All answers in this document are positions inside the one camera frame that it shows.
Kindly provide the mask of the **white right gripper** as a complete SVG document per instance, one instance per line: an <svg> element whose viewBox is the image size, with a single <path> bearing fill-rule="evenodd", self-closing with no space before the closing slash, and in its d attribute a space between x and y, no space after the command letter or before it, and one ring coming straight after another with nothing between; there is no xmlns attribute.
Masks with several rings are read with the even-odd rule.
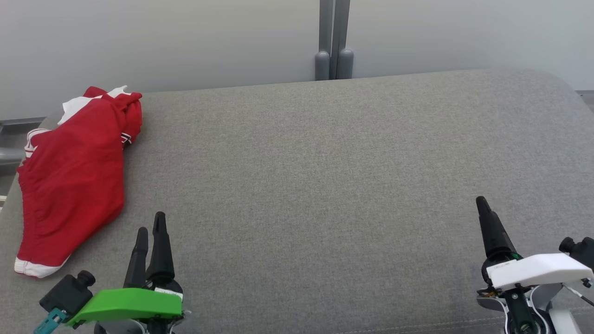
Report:
<svg viewBox="0 0 594 334"><path fill-rule="evenodd" d="M476 198L484 252L513 258L486 268L491 285L497 290L511 290L543 284L574 283L581 279L594 280L594 272L581 262L563 253L537 254L523 258L518 254L498 214L484 196Z"/></svg>

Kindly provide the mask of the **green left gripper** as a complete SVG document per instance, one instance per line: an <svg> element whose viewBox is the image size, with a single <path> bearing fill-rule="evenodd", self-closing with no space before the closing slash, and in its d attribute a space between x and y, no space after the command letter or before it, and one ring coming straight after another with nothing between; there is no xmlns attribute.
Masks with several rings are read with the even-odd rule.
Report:
<svg viewBox="0 0 594 334"><path fill-rule="evenodd" d="M176 281L165 287L142 289L148 281L172 281L175 277L166 214L157 212L153 224L153 249L147 269L149 250L148 230L140 227L132 250L123 287L103 289L91 293L91 298L69 325L92 321L146 320L152 318L175 319L182 315L184 290Z"/></svg>

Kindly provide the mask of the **red shorts with white stripe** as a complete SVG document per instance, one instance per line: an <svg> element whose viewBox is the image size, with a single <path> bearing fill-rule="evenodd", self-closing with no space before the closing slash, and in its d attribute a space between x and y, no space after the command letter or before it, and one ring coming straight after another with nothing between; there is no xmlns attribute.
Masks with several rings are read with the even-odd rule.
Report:
<svg viewBox="0 0 594 334"><path fill-rule="evenodd" d="M55 129L28 133L17 169L23 235L13 270L44 278L57 272L124 206L121 133L131 102L104 96Z"/></svg>

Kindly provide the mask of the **grey fabric sofa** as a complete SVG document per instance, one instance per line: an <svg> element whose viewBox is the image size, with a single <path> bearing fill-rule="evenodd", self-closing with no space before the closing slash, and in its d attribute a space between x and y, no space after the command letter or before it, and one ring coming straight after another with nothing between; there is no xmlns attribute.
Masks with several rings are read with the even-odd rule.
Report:
<svg viewBox="0 0 594 334"><path fill-rule="evenodd" d="M147 93L125 207L43 280L13 271L0 334L32 334L65 274L120 288L165 212L191 311L177 334L499 334L481 308L483 195L523 256L594 238L594 112L563 80L487 69Z"/></svg>

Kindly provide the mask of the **grey partition post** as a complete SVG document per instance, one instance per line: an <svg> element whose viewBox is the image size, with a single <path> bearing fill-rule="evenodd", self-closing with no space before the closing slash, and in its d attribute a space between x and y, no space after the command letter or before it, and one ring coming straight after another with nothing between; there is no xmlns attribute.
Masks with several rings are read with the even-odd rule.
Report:
<svg viewBox="0 0 594 334"><path fill-rule="evenodd" d="M354 51L346 46L350 0L320 0L316 81L351 79Z"/></svg>

